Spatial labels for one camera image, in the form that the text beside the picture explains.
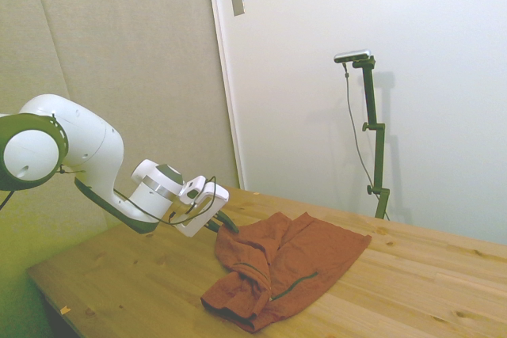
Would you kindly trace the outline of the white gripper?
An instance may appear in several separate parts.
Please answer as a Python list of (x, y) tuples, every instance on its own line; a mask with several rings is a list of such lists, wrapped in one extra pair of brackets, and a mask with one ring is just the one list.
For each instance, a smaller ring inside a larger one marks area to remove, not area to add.
[(218, 232), (221, 224), (212, 219), (215, 216), (231, 232), (237, 233), (238, 227), (234, 222), (226, 214), (220, 212), (228, 200), (228, 190), (214, 182), (207, 183), (204, 190), (193, 201), (192, 211), (175, 219), (176, 229), (186, 237), (193, 237), (205, 225), (209, 230)]

